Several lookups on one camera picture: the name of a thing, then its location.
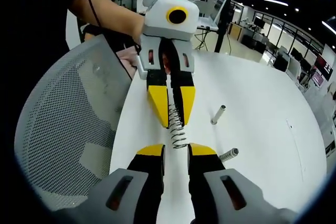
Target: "white table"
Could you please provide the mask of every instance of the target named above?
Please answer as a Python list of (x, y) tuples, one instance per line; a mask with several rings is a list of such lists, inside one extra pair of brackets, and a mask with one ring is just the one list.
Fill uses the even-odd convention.
[[(326, 174), (323, 139), (315, 117), (293, 81), (283, 72), (228, 55), (194, 51), (196, 98), (188, 142), (207, 145), (218, 155), (233, 147), (239, 155), (225, 163), (246, 176), (277, 208), (300, 211)], [(227, 109), (217, 125), (210, 119)], [(164, 194), (158, 223), (190, 223), (187, 148), (172, 149), (146, 100), (138, 74), (125, 101), (112, 151), (110, 172), (127, 168), (136, 152), (166, 144)]]

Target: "small white cylinder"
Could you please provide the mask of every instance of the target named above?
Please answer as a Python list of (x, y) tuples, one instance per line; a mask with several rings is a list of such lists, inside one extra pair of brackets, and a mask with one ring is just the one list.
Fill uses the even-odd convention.
[(232, 148), (230, 151), (224, 153), (223, 155), (219, 156), (220, 161), (228, 161), (231, 158), (234, 158), (239, 153), (239, 150), (237, 148)]
[(220, 118), (220, 116), (223, 114), (223, 112), (225, 111), (226, 107), (225, 105), (220, 106), (219, 110), (217, 111), (216, 115), (214, 116), (214, 118), (211, 119), (211, 123), (212, 124), (217, 124), (218, 119)]

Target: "gray mesh chair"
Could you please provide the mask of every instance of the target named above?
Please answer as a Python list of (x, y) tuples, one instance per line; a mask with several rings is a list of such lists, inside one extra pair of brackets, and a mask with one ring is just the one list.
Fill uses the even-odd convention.
[(77, 206), (109, 174), (130, 84), (100, 35), (64, 55), (31, 92), (14, 149), (26, 178), (50, 210)]

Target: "metal spring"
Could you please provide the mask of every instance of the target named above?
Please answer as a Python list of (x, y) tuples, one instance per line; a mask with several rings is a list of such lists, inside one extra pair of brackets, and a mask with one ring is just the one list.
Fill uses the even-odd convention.
[(178, 113), (175, 104), (169, 104), (169, 130), (171, 134), (171, 139), (173, 140), (173, 148), (179, 149), (186, 147), (187, 144), (181, 142), (185, 141), (186, 137), (181, 137), (185, 135), (184, 127), (182, 127), (181, 117)]
[(239, 150), (237, 148), (232, 148), (230, 151), (224, 153), (223, 155), (219, 156), (220, 161), (225, 162), (228, 161), (231, 158), (234, 158), (239, 153)]

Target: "computer screen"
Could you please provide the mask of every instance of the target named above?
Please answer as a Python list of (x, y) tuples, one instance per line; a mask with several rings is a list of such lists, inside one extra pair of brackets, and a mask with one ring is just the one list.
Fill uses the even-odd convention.
[(265, 25), (265, 22), (264, 21), (262, 21), (260, 18), (255, 18), (254, 19), (254, 24), (256, 25), (256, 26), (259, 26), (260, 28), (263, 28), (264, 27), (264, 25)]
[(227, 0), (217, 0), (214, 6), (214, 10), (210, 14), (210, 18), (214, 21), (217, 22), (220, 12), (223, 9), (223, 6)]
[(313, 82), (315, 82), (315, 84), (318, 85), (319, 87), (322, 85), (322, 83), (324, 81), (322, 75), (320, 75), (317, 71), (312, 76), (312, 79), (313, 79)]
[(295, 47), (293, 47), (290, 54), (298, 61), (301, 61), (303, 59), (302, 54)]
[(311, 65), (309, 64), (309, 62), (307, 62), (307, 60), (305, 58), (303, 58), (301, 61), (300, 61), (300, 65), (301, 65), (301, 68), (303, 69), (303, 71), (309, 73), (310, 72), (310, 69), (311, 69)]
[(317, 56), (314, 65), (318, 70), (320, 70), (325, 79), (329, 81), (333, 70), (331, 66), (325, 61), (325, 59), (323, 59), (322, 56)]

